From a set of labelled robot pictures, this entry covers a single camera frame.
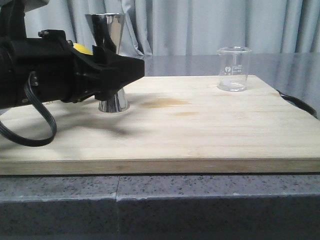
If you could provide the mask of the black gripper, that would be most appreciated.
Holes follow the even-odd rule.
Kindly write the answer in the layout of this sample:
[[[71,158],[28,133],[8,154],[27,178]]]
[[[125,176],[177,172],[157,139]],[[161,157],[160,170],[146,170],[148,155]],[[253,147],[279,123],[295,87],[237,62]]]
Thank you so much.
[[[107,99],[144,75],[141,59],[97,46],[93,55],[80,53],[63,30],[42,30],[40,37],[28,38],[24,19],[12,21],[13,103],[30,103],[28,83],[40,102],[77,103],[91,96]]]

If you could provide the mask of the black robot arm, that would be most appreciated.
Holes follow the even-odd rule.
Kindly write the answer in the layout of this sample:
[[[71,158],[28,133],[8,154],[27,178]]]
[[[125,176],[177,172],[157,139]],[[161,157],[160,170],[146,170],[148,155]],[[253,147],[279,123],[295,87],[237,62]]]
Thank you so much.
[[[0,3],[0,107],[29,105],[24,91],[31,72],[41,102],[78,103],[89,97],[106,100],[145,75],[141,59],[94,46],[93,55],[76,50],[63,30],[46,29],[38,38],[26,35],[26,12],[45,0],[3,0]]]

